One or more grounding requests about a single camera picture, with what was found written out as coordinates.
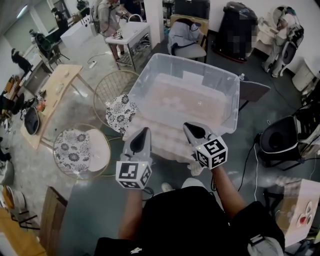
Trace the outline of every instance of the black shirt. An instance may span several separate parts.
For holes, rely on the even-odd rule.
[[[257,235],[285,238],[260,202],[253,202],[231,221],[203,187],[161,193],[147,201],[137,241],[100,238],[95,256],[104,255],[249,255]]]
[[[140,0],[120,0],[120,5],[124,5],[131,14],[141,15]]]

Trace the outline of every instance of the concrete floor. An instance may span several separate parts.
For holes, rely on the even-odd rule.
[[[68,51],[63,46],[61,48],[62,53],[71,59],[67,61],[62,58],[62,61],[65,64],[83,65],[84,68],[80,74],[93,88],[105,75],[117,69],[109,48],[99,37],[85,43],[77,53]],[[107,52],[106,55],[95,58],[97,65],[89,69],[88,59],[105,52]],[[233,134],[223,135],[229,148],[228,162],[224,168],[236,188],[241,183],[245,160],[255,135],[268,126],[267,120],[273,123],[292,114],[295,112],[294,108],[301,106],[300,93],[294,88],[290,75],[285,72],[283,77],[272,78],[262,70],[262,61],[261,57],[252,54],[246,63],[240,64],[215,54],[210,47],[208,50],[208,64],[236,74],[244,73],[251,81],[271,87],[262,99],[256,103],[250,102],[240,112],[236,131]],[[94,113],[92,93],[78,80],[74,85],[84,97],[74,89],[68,89],[46,130],[45,136],[51,140],[56,138],[59,131],[72,123],[101,126],[101,122]],[[294,108],[276,92],[275,86]],[[2,147],[10,146],[9,151],[12,154],[15,169],[15,187],[24,193],[29,209],[41,216],[47,186],[54,187],[67,200],[70,198],[63,230],[61,230],[59,255],[92,254],[99,237],[116,238],[126,198],[125,189],[121,189],[114,178],[105,177],[88,182],[77,182],[74,186],[75,181],[63,175],[56,167],[52,152],[42,145],[38,150],[32,149],[20,134],[22,121],[18,116],[14,116],[12,120],[11,133],[2,134],[4,137]],[[110,134],[111,131],[104,130],[104,132]],[[121,145],[119,140],[111,144],[114,159],[119,156],[122,150]],[[153,156],[153,160],[156,164],[153,166],[153,174],[148,185],[155,193],[161,191],[162,182],[169,182],[174,188],[180,188],[184,180],[191,176],[185,164],[168,161],[156,155]],[[247,203],[255,199],[256,165],[255,154],[252,151],[240,190]],[[114,163],[109,166],[108,172],[112,173],[113,168]],[[257,199],[264,203],[263,188],[272,185],[277,176],[308,179],[313,168],[312,160],[286,172],[277,168],[267,169],[259,164]],[[318,169],[319,165],[316,165],[316,171],[312,176],[314,181],[320,181]],[[211,174],[209,172],[202,172],[197,179],[202,181],[208,190],[210,189]]]

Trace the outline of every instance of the white shoe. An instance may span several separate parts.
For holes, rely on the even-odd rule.
[[[169,192],[169,191],[173,191],[174,189],[172,188],[172,186],[169,184],[169,183],[162,183],[161,184],[161,189],[162,191],[165,193],[165,192]]]

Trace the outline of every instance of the plastic container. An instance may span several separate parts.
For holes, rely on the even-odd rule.
[[[129,93],[142,115],[177,129],[208,125],[215,135],[233,133],[239,110],[239,77],[198,61],[156,53]]]

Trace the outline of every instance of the gray floor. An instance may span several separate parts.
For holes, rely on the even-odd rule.
[[[237,129],[233,134],[223,135],[228,146],[228,162],[224,168],[236,188],[241,183],[243,168],[249,149],[253,145],[254,137],[271,123],[295,112],[300,107],[300,94],[294,88],[291,77],[285,73],[278,79],[266,74],[261,63],[263,59],[252,55],[248,62],[240,64],[208,50],[207,63],[236,74],[244,73],[254,82],[271,87],[271,90],[257,103],[249,103],[239,114]],[[275,90],[275,86],[286,98],[285,100]],[[112,150],[119,147],[111,144]],[[161,183],[168,182],[174,188],[180,188],[186,178],[191,177],[185,164],[165,160],[153,155],[155,164],[152,166],[152,176],[148,183],[155,193],[161,192]],[[263,189],[272,186],[278,176],[308,179],[314,161],[307,161],[296,168],[283,172],[277,168],[264,168],[258,165],[257,199],[264,204]],[[255,200],[254,191],[256,183],[257,161],[254,151],[248,159],[243,186],[240,193],[249,204]],[[320,180],[319,165],[312,176],[314,181]],[[211,174],[203,171],[196,177],[210,190]],[[74,186],[68,208],[66,210],[59,240],[59,255],[93,255],[99,237],[117,238],[119,223],[122,218],[126,200],[125,189],[120,188],[114,178],[101,177],[90,182],[77,182]]]

